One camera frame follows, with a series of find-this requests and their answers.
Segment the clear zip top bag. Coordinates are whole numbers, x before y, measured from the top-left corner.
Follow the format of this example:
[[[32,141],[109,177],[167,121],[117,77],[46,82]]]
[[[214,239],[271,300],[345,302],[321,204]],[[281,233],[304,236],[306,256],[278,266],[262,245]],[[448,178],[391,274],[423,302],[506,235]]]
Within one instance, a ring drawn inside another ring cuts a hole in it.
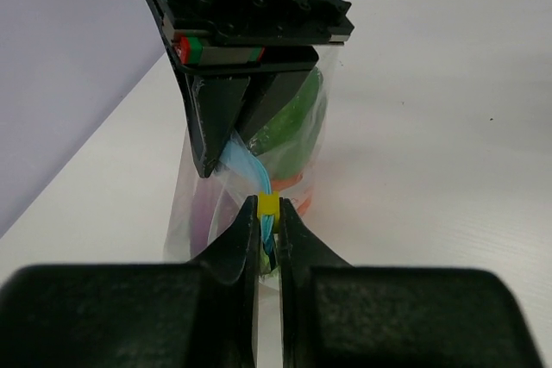
[[[323,74],[323,88],[327,94],[328,109],[331,82],[338,64],[338,50],[335,47],[318,47],[317,52],[319,61],[314,69],[319,69]],[[314,180],[315,165],[323,143],[327,109],[313,154],[303,169],[313,169]],[[271,181],[277,179],[270,177],[266,167],[248,149],[247,143],[248,141],[243,141],[237,135],[232,135],[229,144],[223,151],[221,161],[216,165],[215,171],[209,178],[200,178],[192,161],[190,139],[188,137],[184,138],[179,173],[172,201],[172,211],[164,244],[164,259],[166,261],[184,262],[196,257],[192,257],[190,252],[189,219],[192,198],[200,179],[217,181],[222,186],[222,195],[217,209],[218,231],[215,239],[236,218],[240,207],[248,196],[260,193],[276,193],[279,195],[277,191],[273,191],[271,185]]]

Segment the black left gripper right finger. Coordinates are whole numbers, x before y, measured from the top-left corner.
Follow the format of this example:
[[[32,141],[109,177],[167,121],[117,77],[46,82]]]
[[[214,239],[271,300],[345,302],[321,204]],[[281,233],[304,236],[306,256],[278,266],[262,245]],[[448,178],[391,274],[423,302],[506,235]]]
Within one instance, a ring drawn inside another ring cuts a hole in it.
[[[489,271],[354,266],[280,204],[287,367],[539,367],[518,302]]]

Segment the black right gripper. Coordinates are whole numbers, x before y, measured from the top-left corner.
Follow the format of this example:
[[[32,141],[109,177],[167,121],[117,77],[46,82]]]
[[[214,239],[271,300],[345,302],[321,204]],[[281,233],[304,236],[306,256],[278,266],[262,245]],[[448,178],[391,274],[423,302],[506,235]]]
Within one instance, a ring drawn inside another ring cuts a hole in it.
[[[311,73],[305,70],[317,62],[316,47],[340,46],[354,30],[345,0],[146,2],[178,71],[201,178],[215,170],[235,123],[243,141],[253,138],[297,95]],[[249,76],[199,76],[255,72],[264,73],[251,82]]]

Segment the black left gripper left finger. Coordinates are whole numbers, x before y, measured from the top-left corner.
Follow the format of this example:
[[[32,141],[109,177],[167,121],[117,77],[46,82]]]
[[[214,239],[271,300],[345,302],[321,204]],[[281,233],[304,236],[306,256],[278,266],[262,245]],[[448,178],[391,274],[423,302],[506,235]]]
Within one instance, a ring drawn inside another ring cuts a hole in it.
[[[248,198],[185,263],[16,271],[1,289],[2,366],[255,366],[256,208]]]

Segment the green toy bell pepper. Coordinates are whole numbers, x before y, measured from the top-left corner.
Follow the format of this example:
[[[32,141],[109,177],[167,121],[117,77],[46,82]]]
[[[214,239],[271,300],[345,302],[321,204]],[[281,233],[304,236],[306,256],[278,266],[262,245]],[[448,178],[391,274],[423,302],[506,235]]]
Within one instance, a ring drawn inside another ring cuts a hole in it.
[[[300,173],[313,154],[327,109],[323,74],[314,69],[296,96],[248,143],[272,179]]]

